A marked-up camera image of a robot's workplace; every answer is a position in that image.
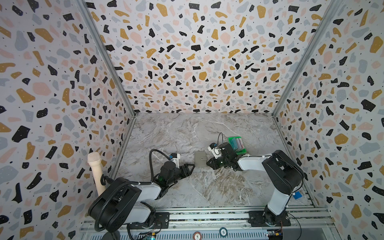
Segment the grey card holder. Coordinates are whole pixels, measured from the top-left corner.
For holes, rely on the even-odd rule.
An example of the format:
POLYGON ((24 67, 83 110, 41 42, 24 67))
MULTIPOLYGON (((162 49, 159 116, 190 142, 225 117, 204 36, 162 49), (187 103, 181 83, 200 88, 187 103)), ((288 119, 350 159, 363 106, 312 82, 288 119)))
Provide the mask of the grey card holder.
POLYGON ((207 154, 204 151, 194 152, 195 166, 197 168, 206 168, 207 167, 207 154))

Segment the green card tray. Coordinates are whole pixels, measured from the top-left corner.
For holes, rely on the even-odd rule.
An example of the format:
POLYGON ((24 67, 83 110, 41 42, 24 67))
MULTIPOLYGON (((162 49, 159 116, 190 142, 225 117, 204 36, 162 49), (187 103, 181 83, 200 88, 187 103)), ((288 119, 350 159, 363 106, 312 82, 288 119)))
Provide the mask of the green card tray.
POLYGON ((228 141, 237 155, 244 155, 247 153, 242 137, 229 137, 228 141))

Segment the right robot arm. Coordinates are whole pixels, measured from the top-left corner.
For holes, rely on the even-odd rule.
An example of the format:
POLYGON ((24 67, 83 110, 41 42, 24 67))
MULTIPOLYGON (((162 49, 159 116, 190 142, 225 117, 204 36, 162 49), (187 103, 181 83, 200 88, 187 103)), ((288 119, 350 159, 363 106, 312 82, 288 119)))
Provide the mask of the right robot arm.
POLYGON ((280 216, 286 210, 291 195, 303 186, 304 172, 281 150, 267 155, 237 155, 230 143, 212 143, 208 150, 214 157, 207 165, 214 170, 224 167, 234 171, 267 173, 275 190, 267 204, 266 213, 271 213, 274 217, 280 216))

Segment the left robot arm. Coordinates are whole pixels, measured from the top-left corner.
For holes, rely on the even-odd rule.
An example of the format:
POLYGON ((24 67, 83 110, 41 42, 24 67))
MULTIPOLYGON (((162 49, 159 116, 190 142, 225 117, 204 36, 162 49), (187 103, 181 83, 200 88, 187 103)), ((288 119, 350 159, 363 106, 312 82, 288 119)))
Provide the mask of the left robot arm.
POLYGON ((175 162, 167 161, 150 182, 130 181, 121 177, 113 180, 98 169, 96 186, 101 190, 88 210, 88 215, 95 220, 95 230, 113 233, 122 225, 131 223, 151 227, 156 210, 146 201, 161 199, 178 181, 189 177, 194 169, 194 164, 184 164, 178 168, 175 162))

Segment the cards stack in tray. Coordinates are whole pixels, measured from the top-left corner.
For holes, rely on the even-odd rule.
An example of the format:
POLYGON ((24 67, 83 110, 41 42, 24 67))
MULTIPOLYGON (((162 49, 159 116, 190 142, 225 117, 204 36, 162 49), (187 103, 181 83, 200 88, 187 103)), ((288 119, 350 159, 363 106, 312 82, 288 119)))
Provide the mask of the cards stack in tray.
POLYGON ((242 151, 244 149, 244 144, 241 137, 233 138, 233 143, 236 151, 242 151))

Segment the red round marker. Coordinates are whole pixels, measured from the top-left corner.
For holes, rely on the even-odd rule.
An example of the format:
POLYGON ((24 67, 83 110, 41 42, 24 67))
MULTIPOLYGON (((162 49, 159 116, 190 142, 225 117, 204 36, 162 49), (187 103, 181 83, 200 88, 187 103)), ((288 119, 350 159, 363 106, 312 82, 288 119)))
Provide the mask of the red round marker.
POLYGON ((202 240, 203 237, 202 237, 202 234, 200 232, 195 232, 193 234, 193 240, 202 240))

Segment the green round marker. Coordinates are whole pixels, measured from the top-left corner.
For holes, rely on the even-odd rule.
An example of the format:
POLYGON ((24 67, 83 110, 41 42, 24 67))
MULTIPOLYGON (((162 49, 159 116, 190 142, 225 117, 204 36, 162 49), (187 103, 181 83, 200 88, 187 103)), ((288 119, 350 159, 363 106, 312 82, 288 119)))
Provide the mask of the green round marker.
POLYGON ((228 236, 228 230, 224 227, 220 228, 219 230, 219 234, 222 238, 225 238, 228 236))

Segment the blue tape piece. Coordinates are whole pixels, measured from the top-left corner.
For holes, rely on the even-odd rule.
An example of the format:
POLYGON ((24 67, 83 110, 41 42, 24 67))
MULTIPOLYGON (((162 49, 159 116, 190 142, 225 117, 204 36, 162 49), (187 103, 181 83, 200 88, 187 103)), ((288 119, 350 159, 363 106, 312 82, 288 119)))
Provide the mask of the blue tape piece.
POLYGON ((302 197, 302 194, 299 191, 297 191, 297 192, 293 193, 293 197, 295 200, 297 200, 297 199, 300 199, 302 197))

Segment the beige microphone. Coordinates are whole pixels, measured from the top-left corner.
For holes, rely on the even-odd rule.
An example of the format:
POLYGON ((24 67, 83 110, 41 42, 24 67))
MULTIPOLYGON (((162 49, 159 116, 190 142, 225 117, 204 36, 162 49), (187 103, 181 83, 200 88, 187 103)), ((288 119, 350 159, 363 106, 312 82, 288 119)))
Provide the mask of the beige microphone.
POLYGON ((100 196, 106 190, 106 187, 101 183, 103 176, 103 166, 100 154, 97 152, 89 153, 87 162, 91 167, 97 193, 98 196, 100 196))

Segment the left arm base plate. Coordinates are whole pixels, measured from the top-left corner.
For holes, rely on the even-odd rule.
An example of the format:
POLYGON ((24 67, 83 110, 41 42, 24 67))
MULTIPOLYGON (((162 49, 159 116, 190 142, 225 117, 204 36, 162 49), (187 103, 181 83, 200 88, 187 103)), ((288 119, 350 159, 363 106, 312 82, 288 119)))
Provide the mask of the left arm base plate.
POLYGON ((160 212, 150 214, 149 218, 144 223, 130 223, 129 227, 132 230, 149 231, 153 229, 168 229, 170 223, 170 213, 160 212))

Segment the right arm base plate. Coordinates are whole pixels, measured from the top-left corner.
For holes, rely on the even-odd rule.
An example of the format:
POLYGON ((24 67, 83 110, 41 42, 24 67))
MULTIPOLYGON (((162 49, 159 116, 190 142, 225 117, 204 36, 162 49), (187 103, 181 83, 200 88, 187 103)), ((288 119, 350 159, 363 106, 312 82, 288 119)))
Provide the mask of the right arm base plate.
POLYGON ((290 227, 291 222, 286 211, 275 215, 268 208, 263 211, 250 211, 248 223, 252 227, 290 227))

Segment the aluminium mounting rail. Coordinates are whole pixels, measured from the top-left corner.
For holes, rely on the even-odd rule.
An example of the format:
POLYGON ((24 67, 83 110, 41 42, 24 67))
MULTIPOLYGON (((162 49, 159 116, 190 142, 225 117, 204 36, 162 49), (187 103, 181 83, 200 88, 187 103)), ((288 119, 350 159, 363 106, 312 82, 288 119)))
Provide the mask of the aluminium mounting rail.
POLYGON ((116 240, 144 238, 147 240, 192 240, 195 232, 202 240, 339 240, 336 226, 325 208, 293 206, 287 209, 290 227, 252 227, 248 223, 250 211, 262 211, 261 207, 220 208, 160 208, 170 213, 168 229, 149 231, 118 229, 116 240), (222 238, 220 228, 228 230, 222 238))

